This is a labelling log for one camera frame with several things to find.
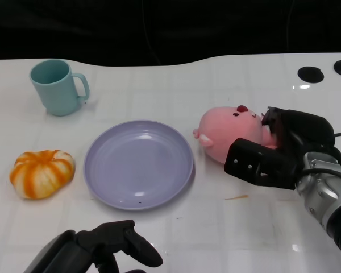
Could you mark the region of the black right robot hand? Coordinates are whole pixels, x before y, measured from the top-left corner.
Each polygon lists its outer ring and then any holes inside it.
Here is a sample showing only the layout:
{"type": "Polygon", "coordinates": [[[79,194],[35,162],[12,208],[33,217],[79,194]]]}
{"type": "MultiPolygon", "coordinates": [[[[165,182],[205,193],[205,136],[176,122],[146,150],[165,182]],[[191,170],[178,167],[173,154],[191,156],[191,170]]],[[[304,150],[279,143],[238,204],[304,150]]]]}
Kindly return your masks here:
{"type": "Polygon", "coordinates": [[[341,164],[332,125],[323,117],[269,107],[262,124],[276,144],[257,144],[238,138],[229,148],[225,173],[250,184],[294,190],[308,152],[332,156],[341,164]]]}

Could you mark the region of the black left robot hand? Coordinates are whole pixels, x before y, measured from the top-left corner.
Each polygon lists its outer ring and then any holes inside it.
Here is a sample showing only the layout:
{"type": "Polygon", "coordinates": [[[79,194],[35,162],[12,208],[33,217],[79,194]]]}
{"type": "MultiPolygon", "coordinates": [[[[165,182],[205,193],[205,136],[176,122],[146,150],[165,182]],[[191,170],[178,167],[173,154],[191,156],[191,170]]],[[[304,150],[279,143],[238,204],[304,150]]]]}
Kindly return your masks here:
{"type": "Polygon", "coordinates": [[[115,253],[122,251],[139,263],[156,268],[163,264],[157,250],[135,231],[133,220],[103,223],[78,233],[67,230],[43,247],[25,272],[119,272],[115,253]]]}

